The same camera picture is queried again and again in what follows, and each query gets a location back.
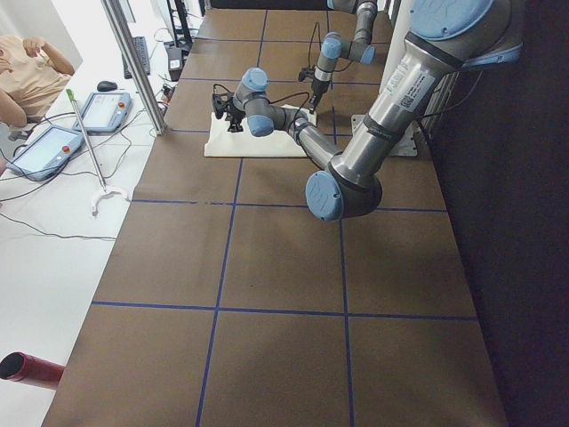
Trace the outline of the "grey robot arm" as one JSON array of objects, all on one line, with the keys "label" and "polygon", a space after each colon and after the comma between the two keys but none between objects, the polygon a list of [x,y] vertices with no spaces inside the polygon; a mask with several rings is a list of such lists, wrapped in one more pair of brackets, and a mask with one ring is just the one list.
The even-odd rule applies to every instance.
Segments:
[{"label": "grey robot arm", "polygon": [[373,62],[375,48],[372,45],[373,25],[378,14],[376,1],[349,0],[328,1],[327,6],[339,12],[356,16],[355,34],[351,40],[337,32],[329,32],[321,44],[317,64],[303,69],[306,77],[312,80],[312,95],[309,111],[314,113],[332,82],[338,59],[369,65]]},{"label": "grey robot arm", "polygon": [[320,168],[305,194],[310,212],[323,221],[366,215],[378,206],[382,189],[375,174],[442,77],[512,62],[521,52],[523,1],[415,1],[409,16],[403,58],[345,149],[299,109],[273,105],[261,68],[249,68],[234,92],[212,98],[216,117],[228,115],[232,133],[245,121],[255,137],[285,131],[303,148]]}]

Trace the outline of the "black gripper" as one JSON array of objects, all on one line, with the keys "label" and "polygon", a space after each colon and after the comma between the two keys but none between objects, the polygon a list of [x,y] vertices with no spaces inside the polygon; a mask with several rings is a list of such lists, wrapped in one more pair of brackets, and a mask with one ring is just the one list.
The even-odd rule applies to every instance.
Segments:
[{"label": "black gripper", "polygon": [[245,118],[245,113],[238,109],[233,102],[230,102],[227,107],[227,120],[229,121],[228,131],[230,133],[241,133],[244,128],[242,121]]},{"label": "black gripper", "polygon": [[311,83],[311,89],[313,94],[309,98],[309,111],[315,112],[319,102],[321,101],[321,96],[323,96],[329,88],[329,82],[319,80],[314,78]]}]

